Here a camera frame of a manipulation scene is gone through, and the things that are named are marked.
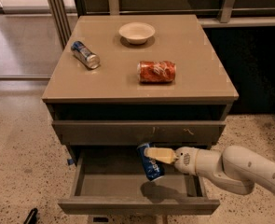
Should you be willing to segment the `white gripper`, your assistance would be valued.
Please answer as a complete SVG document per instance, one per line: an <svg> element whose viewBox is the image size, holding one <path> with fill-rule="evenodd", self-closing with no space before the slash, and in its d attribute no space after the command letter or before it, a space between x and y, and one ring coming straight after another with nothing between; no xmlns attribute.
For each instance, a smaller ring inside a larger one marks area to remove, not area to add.
<svg viewBox="0 0 275 224"><path fill-rule="evenodd" d="M174 163L174 167L183 174L196 175L196 158L199 150L194 147L180 147L175 151L164 147L147 147L144 154L147 158L167 164Z"/></svg>

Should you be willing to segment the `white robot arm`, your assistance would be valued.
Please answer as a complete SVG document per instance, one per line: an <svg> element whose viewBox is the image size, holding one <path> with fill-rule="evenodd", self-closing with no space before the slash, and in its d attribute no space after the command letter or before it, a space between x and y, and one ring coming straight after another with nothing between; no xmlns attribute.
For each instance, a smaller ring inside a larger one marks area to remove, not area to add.
<svg viewBox="0 0 275 224"><path fill-rule="evenodd" d="M207 178L218 188L235 194L250 194L254 184L275 194L275 162L246 147L229 146L222 153L194 147L147 147L144 155L172 164L183 174Z"/></svg>

